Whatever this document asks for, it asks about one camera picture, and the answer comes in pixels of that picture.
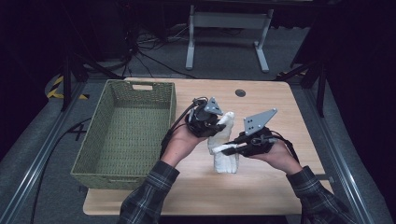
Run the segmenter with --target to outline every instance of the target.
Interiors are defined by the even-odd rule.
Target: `white metal frame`
[[[254,42],[254,48],[264,73],[269,72],[268,63],[265,60],[262,46],[267,36],[274,10],[268,10],[267,14],[242,14],[242,13],[218,13],[218,12],[195,12],[194,6],[190,9],[190,40],[187,50],[186,69],[191,70],[194,60],[194,28],[195,27],[224,27],[261,29],[262,36]]]

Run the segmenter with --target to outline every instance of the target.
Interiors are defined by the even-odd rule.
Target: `dark background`
[[[185,23],[188,15],[186,6],[60,3],[0,2],[0,159],[48,101],[44,88],[62,68],[66,43],[95,61],[122,58],[140,27],[165,37],[166,28]],[[122,14],[125,8],[131,13]],[[318,58],[325,62],[350,138],[395,218],[395,4],[349,0],[335,11],[311,11],[305,16],[298,10],[283,10],[288,13],[277,11],[272,25],[311,27],[294,62]]]

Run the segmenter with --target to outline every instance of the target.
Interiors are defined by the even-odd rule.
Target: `hand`
[[[172,138],[161,157],[161,160],[169,165],[176,167],[177,164],[186,158],[195,149],[195,147],[202,141],[206,140],[205,137],[198,138],[192,134],[186,126],[185,119],[181,119],[177,128],[172,134]]]
[[[294,175],[303,170],[303,167],[291,156],[285,143],[281,140],[277,140],[268,153],[254,155],[250,158],[266,161],[287,175]]]

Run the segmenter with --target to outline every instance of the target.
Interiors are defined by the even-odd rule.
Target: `person's left hand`
[[[161,161],[176,167],[181,160],[190,155],[200,142],[205,140],[206,137],[198,138],[191,133],[183,118],[176,126]]]

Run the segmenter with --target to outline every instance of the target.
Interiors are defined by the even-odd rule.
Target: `white cloth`
[[[214,155],[214,167],[218,173],[235,174],[238,170],[239,155],[233,154],[231,156],[224,155],[221,151],[229,147],[236,147],[236,145],[223,145],[230,141],[231,130],[233,128],[234,113],[226,113],[218,124],[225,124],[223,131],[216,133],[215,136],[209,137],[207,140],[207,147],[210,155]]]

